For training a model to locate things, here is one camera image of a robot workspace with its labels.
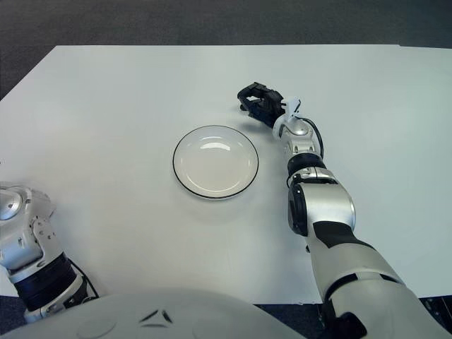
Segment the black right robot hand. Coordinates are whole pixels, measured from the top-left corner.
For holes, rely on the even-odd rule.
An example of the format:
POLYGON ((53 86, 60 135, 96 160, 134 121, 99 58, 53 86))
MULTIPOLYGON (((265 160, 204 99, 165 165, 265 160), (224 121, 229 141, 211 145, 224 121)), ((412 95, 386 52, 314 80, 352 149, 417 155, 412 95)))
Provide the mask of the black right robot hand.
POLYGON ((241 111, 273 128, 276 120, 285 113, 282 95, 267 88, 261 83, 254 82, 237 93, 241 111))

